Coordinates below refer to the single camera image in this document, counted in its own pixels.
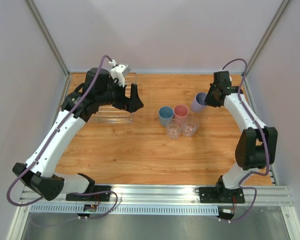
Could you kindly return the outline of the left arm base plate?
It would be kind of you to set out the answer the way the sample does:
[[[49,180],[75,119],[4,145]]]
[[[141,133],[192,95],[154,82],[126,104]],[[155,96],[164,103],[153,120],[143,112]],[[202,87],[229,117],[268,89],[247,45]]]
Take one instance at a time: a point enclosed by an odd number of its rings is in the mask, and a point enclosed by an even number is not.
[[[112,187],[110,185],[93,185],[88,187],[84,194],[88,193],[99,193],[104,191],[110,191]],[[110,201],[109,192],[99,193],[95,195],[77,195],[77,194],[67,194],[67,201],[76,201],[76,202],[109,202]]]

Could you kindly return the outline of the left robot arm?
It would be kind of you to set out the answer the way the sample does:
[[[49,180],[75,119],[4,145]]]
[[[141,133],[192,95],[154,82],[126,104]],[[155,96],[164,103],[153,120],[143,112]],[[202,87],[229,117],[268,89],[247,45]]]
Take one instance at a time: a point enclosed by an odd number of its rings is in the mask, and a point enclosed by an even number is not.
[[[84,82],[65,97],[55,123],[38,149],[25,163],[14,165],[13,173],[25,186],[47,201],[59,194],[67,194],[69,200],[76,195],[85,201],[94,197],[92,178],[83,173],[60,174],[56,166],[74,136],[100,107],[112,106],[134,113],[144,106],[137,84],[126,84],[129,72],[128,65],[119,64],[111,70],[95,67],[86,73]]]

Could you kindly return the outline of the purple plastic cup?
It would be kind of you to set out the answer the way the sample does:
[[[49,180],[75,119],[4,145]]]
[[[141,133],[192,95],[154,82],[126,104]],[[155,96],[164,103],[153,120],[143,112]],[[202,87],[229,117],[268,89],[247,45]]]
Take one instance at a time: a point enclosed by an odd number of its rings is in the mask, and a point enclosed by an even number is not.
[[[205,92],[198,92],[195,95],[190,107],[192,112],[199,113],[207,107],[207,104],[205,102],[206,96],[207,94]]]

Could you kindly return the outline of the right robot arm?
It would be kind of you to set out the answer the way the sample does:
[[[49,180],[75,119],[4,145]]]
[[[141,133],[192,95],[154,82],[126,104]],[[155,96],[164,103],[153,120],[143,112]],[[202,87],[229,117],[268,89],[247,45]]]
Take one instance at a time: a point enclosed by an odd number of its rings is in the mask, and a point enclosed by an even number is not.
[[[249,106],[240,86],[232,85],[228,71],[213,74],[204,100],[210,107],[225,107],[241,131],[235,149],[235,163],[216,183],[215,196],[228,202],[250,176],[267,176],[275,161],[278,131],[262,122]]]

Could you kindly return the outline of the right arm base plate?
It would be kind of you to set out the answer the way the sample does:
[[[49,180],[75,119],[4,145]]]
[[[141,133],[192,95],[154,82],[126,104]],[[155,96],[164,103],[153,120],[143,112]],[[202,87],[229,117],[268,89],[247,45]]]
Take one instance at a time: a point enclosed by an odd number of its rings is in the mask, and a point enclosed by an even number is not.
[[[244,204],[246,202],[241,188],[199,187],[197,193],[202,204]]]

